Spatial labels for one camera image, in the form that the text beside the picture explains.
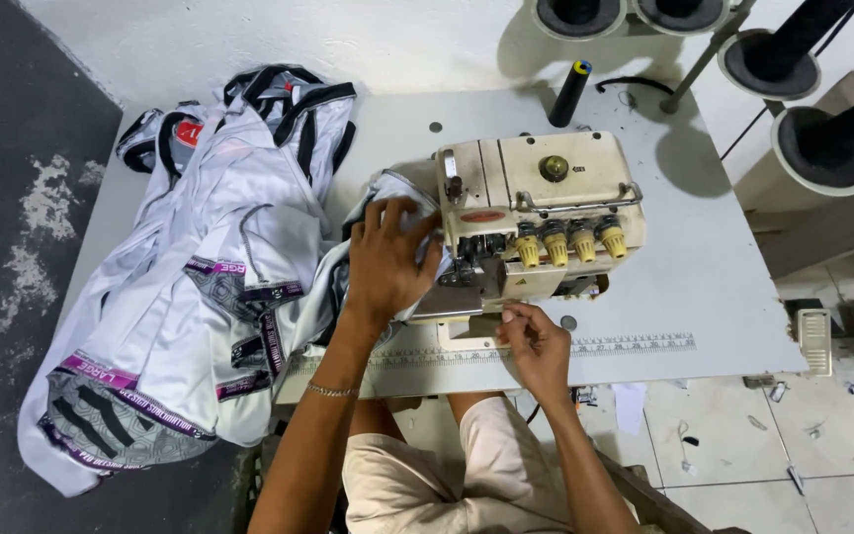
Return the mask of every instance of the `garment pile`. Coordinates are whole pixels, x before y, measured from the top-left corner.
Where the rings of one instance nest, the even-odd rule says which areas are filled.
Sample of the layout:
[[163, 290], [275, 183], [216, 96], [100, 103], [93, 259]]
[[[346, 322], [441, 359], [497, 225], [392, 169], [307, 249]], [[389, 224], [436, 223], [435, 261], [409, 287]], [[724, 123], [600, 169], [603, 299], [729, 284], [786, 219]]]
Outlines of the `garment pile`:
[[322, 355], [334, 332], [366, 204], [411, 197], [407, 227], [438, 209], [386, 170], [330, 227], [322, 206], [355, 133], [350, 83], [270, 65], [218, 93], [143, 113], [116, 147], [150, 173], [134, 230], [89, 277], [19, 412], [23, 460], [67, 497], [219, 439], [257, 445], [292, 356]]

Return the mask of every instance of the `silver bracelet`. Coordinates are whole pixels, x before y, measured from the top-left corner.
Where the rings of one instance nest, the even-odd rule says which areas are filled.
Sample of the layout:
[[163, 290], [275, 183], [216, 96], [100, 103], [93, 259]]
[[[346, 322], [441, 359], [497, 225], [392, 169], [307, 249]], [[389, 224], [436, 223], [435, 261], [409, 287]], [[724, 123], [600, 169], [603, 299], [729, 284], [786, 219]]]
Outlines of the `silver bracelet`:
[[328, 388], [315, 385], [311, 380], [305, 388], [307, 390], [312, 390], [318, 395], [325, 395], [326, 397], [357, 397], [358, 394], [361, 393], [361, 388], [352, 388], [350, 390], [329, 390]]

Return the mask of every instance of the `white wall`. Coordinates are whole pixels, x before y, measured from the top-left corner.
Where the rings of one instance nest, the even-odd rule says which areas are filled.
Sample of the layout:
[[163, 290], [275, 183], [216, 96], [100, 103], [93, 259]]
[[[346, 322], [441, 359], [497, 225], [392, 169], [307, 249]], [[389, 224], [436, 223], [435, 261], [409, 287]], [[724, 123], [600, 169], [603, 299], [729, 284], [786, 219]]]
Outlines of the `white wall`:
[[[201, 98], [233, 73], [298, 62], [373, 93], [504, 89], [561, 83], [587, 59], [593, 78], [677, 79], [708, 37], [565, 43], [530, 16], [531, 0], [20, 0], [119, 101]], [[744, 28], [778, 27], [799, 0], [759, 0]], [[821, 58], [811, 102], [854, 68], [854, 19]], [[694, 94], [718, 152], [762, 107], [712, 63]], [[736, 181], [769, 147], [769, 115], [725, 165]]]

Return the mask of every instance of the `ruler markings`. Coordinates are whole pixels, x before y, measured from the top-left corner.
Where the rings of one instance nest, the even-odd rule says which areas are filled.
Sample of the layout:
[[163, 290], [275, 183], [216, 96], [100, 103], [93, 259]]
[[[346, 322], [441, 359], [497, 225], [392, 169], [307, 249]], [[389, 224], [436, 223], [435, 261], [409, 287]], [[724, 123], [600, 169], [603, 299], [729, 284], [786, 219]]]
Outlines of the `ruler markings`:
[[[613, 335], [573, 338], [571, 357], [650, 355], [687, 353], [697, 350], [694, 334]], [[440, 347], [424, 349], [387, 349], [375, 351], [368, 360], [369, 370], [406, 370], [480, 365], [512, 359], [508, 349], [446, 352]], [[313, 374], [321, 363], [320, 356], [292, 358], [289, 374]]]

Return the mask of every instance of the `sewing machine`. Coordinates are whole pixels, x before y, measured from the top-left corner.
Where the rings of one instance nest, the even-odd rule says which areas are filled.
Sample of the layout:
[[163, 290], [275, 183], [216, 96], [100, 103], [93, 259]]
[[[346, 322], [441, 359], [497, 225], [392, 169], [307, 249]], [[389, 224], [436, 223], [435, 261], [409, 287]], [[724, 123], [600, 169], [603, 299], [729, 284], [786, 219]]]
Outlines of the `sewing machine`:
[[644, 246], [641, 189], [609, 132], [482, 139], [434, 157], [452, 267], [412, 321], [448, 350], [490, 347], [504, 303], [597, 297]]

